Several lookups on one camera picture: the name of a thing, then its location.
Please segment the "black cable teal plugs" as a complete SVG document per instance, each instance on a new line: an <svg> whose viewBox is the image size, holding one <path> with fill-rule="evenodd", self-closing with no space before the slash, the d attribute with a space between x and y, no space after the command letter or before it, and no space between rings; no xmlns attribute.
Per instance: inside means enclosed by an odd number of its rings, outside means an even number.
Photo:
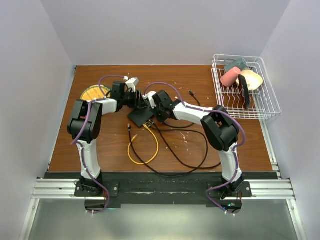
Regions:
<svg viewBox="0 0 320 240"><path fill-rule="evenodd" d="M160 123L149 120L149 126L157 131L167 149L183 166L203 171L214 170L221 166L217 157L209 156L206 136L194 123Z"/></svg>

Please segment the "black network switch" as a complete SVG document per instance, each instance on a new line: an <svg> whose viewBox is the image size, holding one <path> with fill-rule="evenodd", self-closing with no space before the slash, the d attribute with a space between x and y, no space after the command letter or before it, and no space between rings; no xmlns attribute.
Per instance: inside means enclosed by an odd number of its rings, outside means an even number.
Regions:
<svg viewBox="0 0 320 240"><path fill-rule="evenodd" d="M141 128L149 119L154 117L150 107L136 108L127 115L138 128Z"/></svg>

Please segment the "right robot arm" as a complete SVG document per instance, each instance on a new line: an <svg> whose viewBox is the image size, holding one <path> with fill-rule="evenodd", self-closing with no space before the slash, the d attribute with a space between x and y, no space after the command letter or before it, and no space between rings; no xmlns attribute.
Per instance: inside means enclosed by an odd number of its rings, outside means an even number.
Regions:
<svg viewBox="0 0 320 240"><path fill-rule="evenodd" d="M202 126L210 145L218 151L222 165L223 192L230 197L241 190L244 181L238 160L238 134L243 129L221 105L200 107L185 101L173 101L164 90L143 96L158 120L174 119Z"/></svg>

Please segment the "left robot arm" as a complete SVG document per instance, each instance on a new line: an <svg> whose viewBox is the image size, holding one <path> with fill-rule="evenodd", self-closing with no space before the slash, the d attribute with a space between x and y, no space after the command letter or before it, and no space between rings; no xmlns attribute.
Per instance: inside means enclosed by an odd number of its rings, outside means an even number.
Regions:
<svg viewBox="0 0 320 240"><path fill-rule="evenodd" d="M105 191L102 170L98 161L97 138L101 131L102 116L119 112L122 107L137 108L144 104L141 92L137 90L139 79L132 77L126 81L115 81L105 93L98 85L100 93L89 100L78 99L67 124L67 132L72 144L79 151L81 174L79 189L92 196Z"/></svg>

